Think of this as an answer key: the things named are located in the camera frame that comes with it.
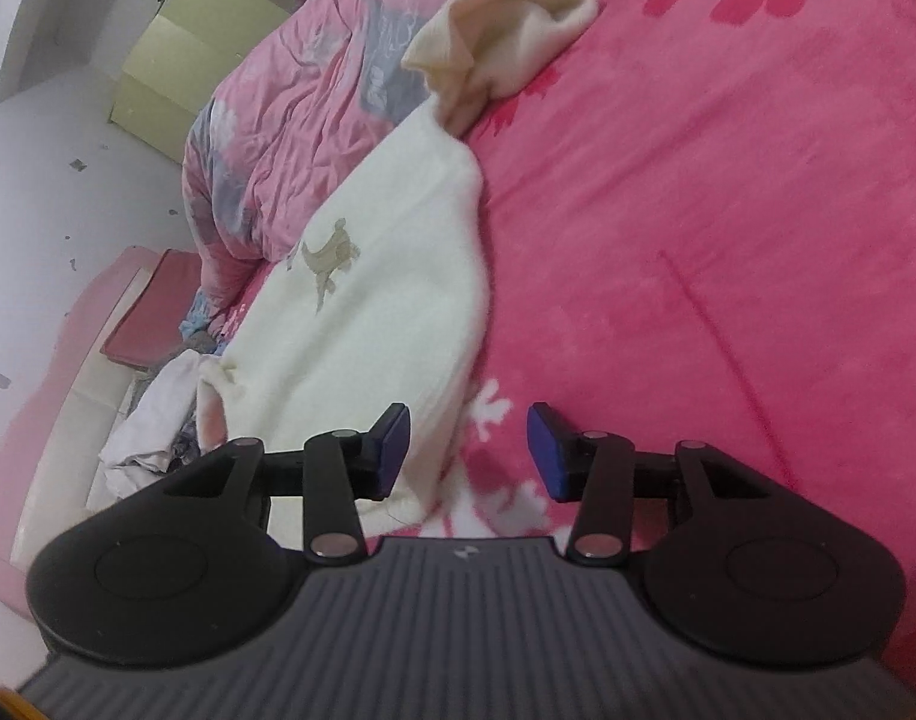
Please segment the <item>cream fleece sweater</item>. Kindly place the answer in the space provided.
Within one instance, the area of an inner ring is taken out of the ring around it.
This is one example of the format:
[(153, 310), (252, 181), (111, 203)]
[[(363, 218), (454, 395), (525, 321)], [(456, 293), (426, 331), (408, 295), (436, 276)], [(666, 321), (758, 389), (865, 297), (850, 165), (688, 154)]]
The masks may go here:
[(447, 0), (419, 29), (403, 67), (424, 78), (426, 100), (315, 211), (229, 346), (201, 364), (204, 447), (256, 437), (273, 452), (295, 450), (403, 403), (405, 466), (387, 499), (360, 515), (370, 536), (424, 522), (489, 307), (483, 171), (465, 133), (597, 13), (597, 0)]

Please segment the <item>pile of white clothes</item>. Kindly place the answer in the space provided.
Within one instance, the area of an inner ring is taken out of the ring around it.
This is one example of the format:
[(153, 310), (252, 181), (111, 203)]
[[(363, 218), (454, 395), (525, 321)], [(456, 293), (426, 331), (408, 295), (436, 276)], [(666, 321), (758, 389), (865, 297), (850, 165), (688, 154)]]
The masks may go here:
[(98, 454), (106, 489), (124, 499), (201, 457), (196, 398), (199, 364), (217, 348), (197, 330), (178, 349), (137, 376), (129, 411)]

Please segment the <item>dark red cushion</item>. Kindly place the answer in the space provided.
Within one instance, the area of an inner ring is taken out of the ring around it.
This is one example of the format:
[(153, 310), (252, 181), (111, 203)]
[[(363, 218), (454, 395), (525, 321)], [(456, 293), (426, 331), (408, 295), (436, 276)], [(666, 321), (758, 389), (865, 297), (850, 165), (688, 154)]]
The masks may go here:
[(168, 249), (139, 296), (111, 330), (101, 352), (110, 361), (147, 369), (183, 343), (179, 324), (191, 307), (201, 278), (201, 259)]

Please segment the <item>pink floral bed blanket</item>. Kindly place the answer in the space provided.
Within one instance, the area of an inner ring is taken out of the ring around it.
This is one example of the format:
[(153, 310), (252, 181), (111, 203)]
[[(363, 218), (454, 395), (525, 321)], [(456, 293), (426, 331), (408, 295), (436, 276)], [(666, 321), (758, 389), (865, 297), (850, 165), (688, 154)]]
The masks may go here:
[(424, 522), (562, 538), (544, 401), (701, 439), (885, 544), (916, 687), (916, 0), (597, 0), (465, 133), (486, 331)]

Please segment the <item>pink white bed headboard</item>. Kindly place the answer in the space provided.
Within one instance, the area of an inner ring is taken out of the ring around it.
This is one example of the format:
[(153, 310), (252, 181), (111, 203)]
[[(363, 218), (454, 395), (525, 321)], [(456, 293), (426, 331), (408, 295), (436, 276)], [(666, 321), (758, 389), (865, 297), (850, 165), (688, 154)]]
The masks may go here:
[(134, 278), (142, 271), (152, 273), (159, 260), (154, 250), (133, 245), (88, 283), (62, 321), (43, 382), (0, 440), (0, 601), (21, 617), (30, 616), (25, 572), (10, 562), (10, 555), (38, 461), (64, 399), (111, 312)]

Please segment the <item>pink grey floral duvet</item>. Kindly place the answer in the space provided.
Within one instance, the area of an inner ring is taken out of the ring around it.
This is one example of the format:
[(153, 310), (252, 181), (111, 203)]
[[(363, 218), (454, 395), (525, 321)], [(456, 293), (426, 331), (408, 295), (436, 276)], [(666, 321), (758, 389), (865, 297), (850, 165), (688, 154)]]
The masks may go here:
[(305, 0), (223, 80), (183, 156), (184, 210), (201, 257), (190, 320), (229, 310), (263, 263), (426, 99), (401, 60), (447, 0)]

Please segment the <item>yellow-green wardrobe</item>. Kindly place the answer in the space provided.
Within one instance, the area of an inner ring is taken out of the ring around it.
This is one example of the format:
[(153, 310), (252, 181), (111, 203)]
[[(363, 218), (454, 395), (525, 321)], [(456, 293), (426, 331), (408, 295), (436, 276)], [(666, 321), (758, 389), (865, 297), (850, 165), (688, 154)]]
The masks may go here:
[(122, 64), (111, 124), (181, 163), (218, 83), (292, 11), (294, 0), (158, 0)]

